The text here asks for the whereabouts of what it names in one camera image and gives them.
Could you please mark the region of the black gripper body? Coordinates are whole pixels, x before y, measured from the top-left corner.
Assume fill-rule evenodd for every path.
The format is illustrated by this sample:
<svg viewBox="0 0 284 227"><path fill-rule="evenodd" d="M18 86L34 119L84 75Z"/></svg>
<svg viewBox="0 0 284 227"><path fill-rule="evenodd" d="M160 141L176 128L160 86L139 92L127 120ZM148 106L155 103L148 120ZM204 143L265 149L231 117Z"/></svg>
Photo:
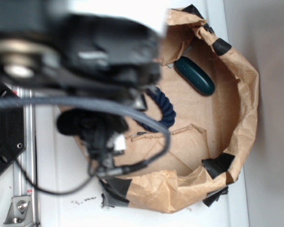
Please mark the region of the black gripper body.
<svg viewBox="0 0 284 227"><path fill-rule="evenodd" d="M129 19L93 15L46 17L46 41L58 67L44 74L47 88L134 105L155 86L160 38Z"/></svg>

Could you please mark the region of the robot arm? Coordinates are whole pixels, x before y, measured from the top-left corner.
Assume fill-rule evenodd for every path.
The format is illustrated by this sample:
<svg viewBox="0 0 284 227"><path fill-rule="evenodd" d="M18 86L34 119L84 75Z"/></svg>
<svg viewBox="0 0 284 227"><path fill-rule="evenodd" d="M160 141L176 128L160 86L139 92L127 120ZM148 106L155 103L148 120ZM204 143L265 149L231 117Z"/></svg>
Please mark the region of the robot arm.
<svg viewBox="0 0 284 227"><path fill-rule="evenodd" d="M0 82L136 106L161 78L164 0L0 0Z"/></svg>

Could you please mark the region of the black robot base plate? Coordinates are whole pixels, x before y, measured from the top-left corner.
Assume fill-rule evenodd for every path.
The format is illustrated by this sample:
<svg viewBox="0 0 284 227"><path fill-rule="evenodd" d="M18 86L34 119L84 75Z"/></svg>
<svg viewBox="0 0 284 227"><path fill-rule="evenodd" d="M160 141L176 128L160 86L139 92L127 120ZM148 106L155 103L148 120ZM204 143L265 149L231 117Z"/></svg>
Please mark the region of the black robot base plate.
<svg viewBox="0 0 284 227"><path fill-rule="evenodd" d="M0 176L26 147L24 126L23 107L0 109Z"/></svg>

